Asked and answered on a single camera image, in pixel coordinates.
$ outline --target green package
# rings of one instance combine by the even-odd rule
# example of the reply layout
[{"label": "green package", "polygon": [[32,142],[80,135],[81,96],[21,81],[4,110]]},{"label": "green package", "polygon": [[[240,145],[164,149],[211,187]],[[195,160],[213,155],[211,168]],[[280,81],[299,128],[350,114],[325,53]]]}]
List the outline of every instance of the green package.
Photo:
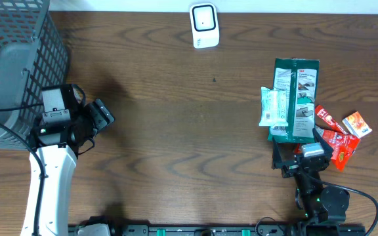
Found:
[{"label": "green package", "polygon": [[314,142],[312,129],[318,74],[318,60],[275,60],[274,89],[287,91],[288,127],[270,127],[268,140],[275,137],[277,142]]}]

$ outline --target wooden table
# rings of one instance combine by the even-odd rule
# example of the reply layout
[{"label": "wooden table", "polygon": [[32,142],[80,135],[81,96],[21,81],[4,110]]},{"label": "wooden table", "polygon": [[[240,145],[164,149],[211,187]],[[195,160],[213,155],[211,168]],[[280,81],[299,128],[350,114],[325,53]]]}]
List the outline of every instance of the wooden table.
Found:
[{"label": "wooden table", "polygon": [[[270,168],[268,129],[257,126],[276,57],[320,59],[317,104],[338,122],[357,110],[373,129],[344,172],[330,166],[322,178],[378,200],[378,16],[220,14],[219,46],[195,50],[189,14],[51,14],[72,50],[68,82],[117,119],[78,160],[71,224],[100,214],[152,224],[303,217],[294,179]],[[29,165],[25,151],[0,150],[0,235],[21,230]],[[352,194],[346,213],[368,228],[375,208]]]}]

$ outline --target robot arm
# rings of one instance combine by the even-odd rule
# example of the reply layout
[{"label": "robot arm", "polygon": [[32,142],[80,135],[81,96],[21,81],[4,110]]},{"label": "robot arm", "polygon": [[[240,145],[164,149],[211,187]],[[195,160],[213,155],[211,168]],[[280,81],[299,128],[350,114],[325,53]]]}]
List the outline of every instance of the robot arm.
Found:
[{"label": "robot arm", "polygon": [[[42,90],[45,112],[35,121],[28,142],[43,164],[45,179],[41,186],[39,165],[31,154],[30,192],[21,236],[35,233],[37,208],[40,235],[68,235],[70,186],[78,149],[115,121],[101,100],[85,105],[84,93],[81,99],[75,89],[82,92],[75,85]],[[41,187],[41,204],[37,206]]]}]

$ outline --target red snack bag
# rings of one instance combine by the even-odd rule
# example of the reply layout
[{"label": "red snack bag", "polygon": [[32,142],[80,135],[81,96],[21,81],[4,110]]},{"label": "red snack bag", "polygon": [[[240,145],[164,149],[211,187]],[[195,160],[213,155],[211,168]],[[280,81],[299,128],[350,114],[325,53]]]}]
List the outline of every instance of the red snack bag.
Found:
[{"label": "red snack bag", "polygon": [[332,116],[321,106],[317,106],[316,109],[314,109],[314,112],[316,112],[316,115],[320,118],[322,118],[323,121],[325,121],[326,124],[328,124],[334,131],[341,132],[343,134],[348,134],[339,124],[336,122]]},{"label": "red snack bag", "polygon": [[360,139],[351,134],[341,134],[332,130],[324,130],[316,127],[320,136],[333,148],[332,162],[343,171],[346,163],[355,152]]}]

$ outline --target gray basket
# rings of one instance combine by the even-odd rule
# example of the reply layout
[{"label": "gray basket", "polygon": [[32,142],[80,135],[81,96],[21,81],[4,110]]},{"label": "gray basket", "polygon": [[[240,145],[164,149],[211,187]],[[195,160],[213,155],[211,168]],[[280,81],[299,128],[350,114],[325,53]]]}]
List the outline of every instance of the gray basket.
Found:
[{"label": "gray basket", "polygon": [[[42,87],[64,82],[68,53],[51,16],[49,1],[0,0],[0,108],[41,103]],[[25,138],[43,108],[0,112],[0,123]],[[0,148],[24,149],[0,128]]]}]

